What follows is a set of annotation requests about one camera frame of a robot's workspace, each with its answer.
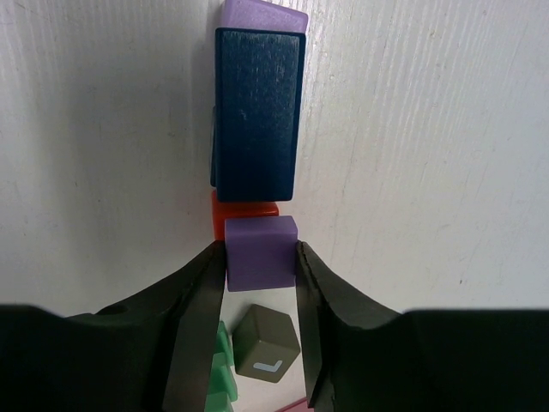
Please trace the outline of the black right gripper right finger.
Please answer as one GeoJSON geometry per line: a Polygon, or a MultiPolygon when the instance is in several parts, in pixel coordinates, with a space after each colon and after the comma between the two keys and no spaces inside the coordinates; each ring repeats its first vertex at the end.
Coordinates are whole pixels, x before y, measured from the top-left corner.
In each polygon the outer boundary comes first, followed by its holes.
{"type": "Polygon", "coordinates": [[[316,411],[545,411],[545,310],[396,312],[306,243],[296,293],[308,404],[316,411]]]}

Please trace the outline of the dark blue wood block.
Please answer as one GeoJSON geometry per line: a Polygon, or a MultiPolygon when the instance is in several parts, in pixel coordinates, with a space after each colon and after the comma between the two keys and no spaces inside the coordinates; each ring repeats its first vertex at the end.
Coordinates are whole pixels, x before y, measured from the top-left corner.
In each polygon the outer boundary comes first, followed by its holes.
{"type": "Polygon", "coordinates": [[[215,31],[214,174],[219,201],[293,197],[306,37],[215,31]]]}

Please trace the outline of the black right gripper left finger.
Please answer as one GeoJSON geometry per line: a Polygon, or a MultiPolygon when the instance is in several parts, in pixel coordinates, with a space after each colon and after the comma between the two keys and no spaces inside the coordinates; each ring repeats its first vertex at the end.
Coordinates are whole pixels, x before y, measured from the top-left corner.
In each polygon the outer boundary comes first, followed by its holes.
{"type": "Polygon", "coordinates": [[[2,306],[2,410],[203,410],[225,273],[226,249],[215,241],[96,313],[2,306]]]}

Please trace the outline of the green hospital wood block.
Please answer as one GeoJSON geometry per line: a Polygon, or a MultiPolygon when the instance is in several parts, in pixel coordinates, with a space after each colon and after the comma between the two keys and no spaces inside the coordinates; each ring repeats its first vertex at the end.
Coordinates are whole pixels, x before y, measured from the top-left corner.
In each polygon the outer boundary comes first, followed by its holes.
{"type": "Polygon", "coordinates": [[[220,321],[216,332],[214,356],[208,383],[204,410],[233,411],[232,404],[238,399],[238,387],[232,374],[234,356],[231,340],[225,323],[220,321]]]}

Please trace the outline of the brown window wood block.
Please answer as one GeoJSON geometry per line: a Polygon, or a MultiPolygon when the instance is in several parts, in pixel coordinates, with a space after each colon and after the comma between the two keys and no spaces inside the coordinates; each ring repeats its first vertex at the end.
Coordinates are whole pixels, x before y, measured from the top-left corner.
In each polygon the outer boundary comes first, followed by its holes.
{"type": "Polygon", "coordinates": [[[232,332],[237,375],[278,383],[300,354],[291,317],[252,304],[232,332]]]}

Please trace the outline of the red orange wood cube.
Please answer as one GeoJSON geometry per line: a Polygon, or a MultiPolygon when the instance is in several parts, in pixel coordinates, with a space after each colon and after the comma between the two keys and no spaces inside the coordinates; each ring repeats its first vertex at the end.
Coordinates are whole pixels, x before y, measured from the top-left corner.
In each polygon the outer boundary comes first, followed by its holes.
{"type": "Polygon", "coordinates": [[[280,213],[275,202],[222,203],[216,190],[211,193],[211,204],[215,240],[225,239],[226,219],[277,216],[280,213]]]}

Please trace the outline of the large lilac wood block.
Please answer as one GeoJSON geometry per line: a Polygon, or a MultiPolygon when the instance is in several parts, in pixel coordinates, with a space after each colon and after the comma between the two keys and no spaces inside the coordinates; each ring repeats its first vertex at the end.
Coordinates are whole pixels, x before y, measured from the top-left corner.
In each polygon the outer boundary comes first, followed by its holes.
{"type": "Polygon", "coordinates": [[[227,0],[222,5],[220,26],[306,33],[306,13],[260,0],[227,0]]]}

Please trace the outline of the small dark blue wood cube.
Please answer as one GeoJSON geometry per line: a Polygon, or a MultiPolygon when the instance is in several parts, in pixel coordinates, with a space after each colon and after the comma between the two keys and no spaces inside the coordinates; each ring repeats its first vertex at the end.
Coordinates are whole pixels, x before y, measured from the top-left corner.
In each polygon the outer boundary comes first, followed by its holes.
{"type": "Polygon", "coordinates": [[[216,121],[216,110],[215,106],[212,109],[212,117],[211,117],[211,127],[210,127],[210,185],[212,187],[216,186],[215,179],[215,121],[216,121]]]}

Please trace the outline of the small lilac wood block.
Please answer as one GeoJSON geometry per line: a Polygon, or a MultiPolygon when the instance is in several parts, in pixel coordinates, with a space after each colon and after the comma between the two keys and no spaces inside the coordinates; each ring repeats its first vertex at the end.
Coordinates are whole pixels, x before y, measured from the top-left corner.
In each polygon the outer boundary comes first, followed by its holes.
{"type": "Polygon", "coordinates": [[[298,228],[290,215],[226,220],[226,273],[230,292],[295,285],[298,228]]]}

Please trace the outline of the pink plastic box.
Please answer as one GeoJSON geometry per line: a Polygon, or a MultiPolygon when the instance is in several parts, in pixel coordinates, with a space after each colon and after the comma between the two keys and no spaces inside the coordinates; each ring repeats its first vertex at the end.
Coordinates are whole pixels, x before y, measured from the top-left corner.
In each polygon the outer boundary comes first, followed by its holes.
{"type": "Polygon", "coordinates": [[[307,399],[302,398],[280,409],[277,409],[275,412],[312,412],[312,411],[313,409],[309,408],[307,399]]]}

